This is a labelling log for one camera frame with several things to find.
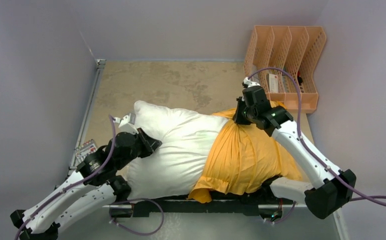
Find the white pillow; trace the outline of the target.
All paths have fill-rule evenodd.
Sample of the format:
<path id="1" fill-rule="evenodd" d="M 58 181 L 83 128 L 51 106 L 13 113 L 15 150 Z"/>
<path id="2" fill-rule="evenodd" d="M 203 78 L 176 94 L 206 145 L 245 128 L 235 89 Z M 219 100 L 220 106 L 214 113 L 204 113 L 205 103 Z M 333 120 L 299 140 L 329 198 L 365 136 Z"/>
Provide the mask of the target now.
<path id="1" fill-rule="evenodd" d="M 135 126 L 162 145 L 149 157 L 135 159 L 128 165 L 129 199 L 188 195 L 228 120 L 142 100 L 134 103 L 134 112 Z"/>

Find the orange cartoon pillowcase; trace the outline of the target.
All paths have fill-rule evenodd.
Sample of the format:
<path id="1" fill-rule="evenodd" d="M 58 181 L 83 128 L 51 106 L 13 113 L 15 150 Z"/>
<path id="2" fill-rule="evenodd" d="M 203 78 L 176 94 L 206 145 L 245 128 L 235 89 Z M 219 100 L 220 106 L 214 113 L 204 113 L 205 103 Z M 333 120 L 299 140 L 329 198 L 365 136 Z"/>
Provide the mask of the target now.
<path id="1" fill-rule="evenodd" d="M 275 176 L 303 180 L 288 151 L 255 124 L 234 123 L 235 112 L 231 108 L 214 113 L 227 122 L 211 147 L 204 170 L 187 197 L 189 200 L 204 204 L 211 202 L 211 192 L 253 193 Z"/>

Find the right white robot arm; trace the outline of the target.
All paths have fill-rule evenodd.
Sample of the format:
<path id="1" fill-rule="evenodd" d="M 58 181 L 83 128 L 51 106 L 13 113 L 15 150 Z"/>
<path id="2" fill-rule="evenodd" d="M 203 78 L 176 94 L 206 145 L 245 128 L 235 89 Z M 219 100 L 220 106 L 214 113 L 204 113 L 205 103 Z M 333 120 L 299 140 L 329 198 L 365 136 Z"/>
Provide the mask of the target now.
<path id="1" fill-rule="evenodd" d="M 279 198 L 305 204 L 319 219 L 325 219 L 348 203 L 357 177 L 350 169 L 343 171 L 326 158 L 302 133 L 293 116 L 282 106 L 272 107 L 264 89 L 249 86 L 237 98 L 234 115 L 237 124 L 255 124 L 272 137 L 294 158 L 309 182 L 278 176 L 261 190 L 262 199 L 272 204 Z"/>

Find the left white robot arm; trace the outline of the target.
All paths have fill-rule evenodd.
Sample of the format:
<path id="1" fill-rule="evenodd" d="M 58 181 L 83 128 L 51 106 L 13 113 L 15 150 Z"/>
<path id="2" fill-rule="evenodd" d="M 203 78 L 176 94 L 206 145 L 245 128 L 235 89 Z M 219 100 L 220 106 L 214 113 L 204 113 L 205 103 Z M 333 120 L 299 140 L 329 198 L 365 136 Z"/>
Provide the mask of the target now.
<path id="1" fill-rule="evenodd" d="M 104 205 L 128 202 L 131 187 L 116 173 L 137 158 L 151 156 L 162 145 L 143 129 L 114 133 L 107 145 L 85 156 L 76 170 L 35 206 L 11 213 L 16 240 L 55 240 L 59 231 Z"/>

